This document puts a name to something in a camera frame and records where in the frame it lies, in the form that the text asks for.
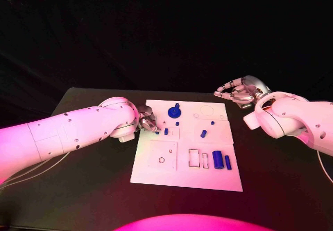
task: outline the wire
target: wire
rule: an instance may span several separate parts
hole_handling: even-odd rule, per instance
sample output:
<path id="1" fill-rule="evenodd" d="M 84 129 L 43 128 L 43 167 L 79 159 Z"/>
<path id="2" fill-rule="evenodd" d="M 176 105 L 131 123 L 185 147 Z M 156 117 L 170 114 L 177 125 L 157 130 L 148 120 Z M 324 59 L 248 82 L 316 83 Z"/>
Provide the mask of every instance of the wire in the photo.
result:
<path id="1" fill-rule="evenodd" d="M 35 169 L 37 169 L 49 160 L 50 160 L 50 159 L 45 160 L 35 168 L 32 168 L 32 169 L 30 169 L 29 171 L 26 171 L 23 174 L 20 174 L 20 175 L 16 176 L 14 178 L 10 178 L 9 180 L 6 180 L 6 181 L 3 182 L 3 184 L 7 183 L 7 182 L 10 182 L 10 181 L 13 181 L 13 180 L 17 179 L 19 177 L 23 177 L 29 172 L 32 172 Z"/>
<path id="2" fill-rule="evenodd" d="M 20 182 L 23 182 L 23 181 L 32 179 L 33 177 L 39 176 L 40 174 L 43 174 L 48 170 L 50 170 L 50 169 L 59 164 L 59 162 L 65 159 L 65 157 L 68 156 L 69 153 L 71 153 L 71 152 L 68 152 L 68 153 L 65 154 L 65 156 L 61 158 L 61 160 L 59 160 L 46 170 L 43 170 L 40 173 L 37 173 L 35 176 L 29 177 L 27 179 L 19 180 L 17 182 L 10 183 L 10 184 L 7 184 L 7 185 L 4 185 L 4 186 L 0 185 L 0 186 L 1 186 L 0 189 L 4 189 L 7 186 L 10 186 L 10 185 L 13 185 L 13 184 L 17 184 L 17 183 L 20 183 Z"/>
<path id="3" fill-rule="evenodd" d="M 317 151 L 317 158 L 319 158 L 319 161 L 320 161 L 321 168 L 323 168 L 323 170 L 324 170 L 324 174 L 326 174 L 327 178 L 330 179 L 330 181 L 332 181 L 332 183 L 333 183 L 332 177 L 330 177 L 330 175 L 327 174 L 327 171 L 326 171 L 324 166 L 323 166 L 323 162 L 321 162 L 321 158 L 320 158 L 319 151 Z"/>

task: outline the table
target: table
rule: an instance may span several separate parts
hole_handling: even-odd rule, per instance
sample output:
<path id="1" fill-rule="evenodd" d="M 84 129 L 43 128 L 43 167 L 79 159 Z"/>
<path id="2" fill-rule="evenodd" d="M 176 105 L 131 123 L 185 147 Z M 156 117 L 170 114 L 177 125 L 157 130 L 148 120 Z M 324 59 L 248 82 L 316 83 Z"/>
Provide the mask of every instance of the table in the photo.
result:
<path id="1" fill-rule="evenodd" d="M 53 115 L 95 106 L 110 97 L 125 97 L 136 105 L 146 99 L 225 103 L 244 192 L 130 183 L 137 132 L 127 143 L 107 138 L 76 150 L 45 174 L 7 187 L 0 224 L 112 230 L 153 216 L 190 213 L 274 230 L 333 230 L 333 185 L 316 151 L 293 137 L 274 139 L 261 129 L 249 130 L 242 117 L 251 110 L 212 93 L 71 88 Z"/>

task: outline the blue object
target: blue object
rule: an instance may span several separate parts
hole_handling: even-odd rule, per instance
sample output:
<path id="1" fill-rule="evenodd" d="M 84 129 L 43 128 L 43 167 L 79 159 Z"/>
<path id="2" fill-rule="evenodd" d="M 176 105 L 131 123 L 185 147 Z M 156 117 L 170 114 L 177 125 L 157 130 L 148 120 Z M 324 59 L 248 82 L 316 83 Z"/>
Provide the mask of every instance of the blue object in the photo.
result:
<path id="1" fill-rule="evenodd" d="M 223 158 L 221 151 L 213 151 L 213 168 L 222 169 L 223 168 Z"/>
<path id="2" fill-rule="evenodd" d="M 200 137 L 205 138 L 206 136 L 206 130 L 203 130 L 202 134 L 200 134 Z"/>
<path id="3" fill-rule="evenodd" d="M 176 104 L 174 104 L 174 107 L 172 107 L 172 108 L 169 109 L 167 114 L 169 114 L 169 116 L 170 116 L 173 119 L 176 119 L 176 118 L 180 116 L 182 111 L 180 111 L 180 109 L 179 109 L 179 103 L 176 103 Z"/>
<path id="4" fill-rule="evenodd" d="M 225 155 L 223 158 L 225 158 L 226 169 L 231 170 L 231 160 L 229 160 L 229 156 Z"/>

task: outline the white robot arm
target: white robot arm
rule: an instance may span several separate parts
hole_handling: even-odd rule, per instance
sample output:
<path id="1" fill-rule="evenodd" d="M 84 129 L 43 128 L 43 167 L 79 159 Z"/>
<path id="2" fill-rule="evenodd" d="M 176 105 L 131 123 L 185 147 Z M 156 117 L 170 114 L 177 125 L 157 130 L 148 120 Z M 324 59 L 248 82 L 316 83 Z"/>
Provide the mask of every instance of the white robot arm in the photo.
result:
<path id="1" fill-rule="evenodd" d="M 231 81 L 213 94 L 238 103 L 241 109 L 255 104 L 255 111 L 244 117 L 251 129 L 261 127 L 274 138 L 294 136 L 310 148 L 333 156 L 332 102 L 309 102 L 294 94 L 271 92 L 252 76 Z"/>
<path id="2" fill-rule="evenodd" d="M 140 128 L 153 132 L 160 130 L 151 108 L 136 108 L 125 98 L 110 98 L 98 107 L 0 129 L 0 184 L 30 165 L 91 145 L 107 136 L 121 142 L 134 139 L 134 131 Z"/>

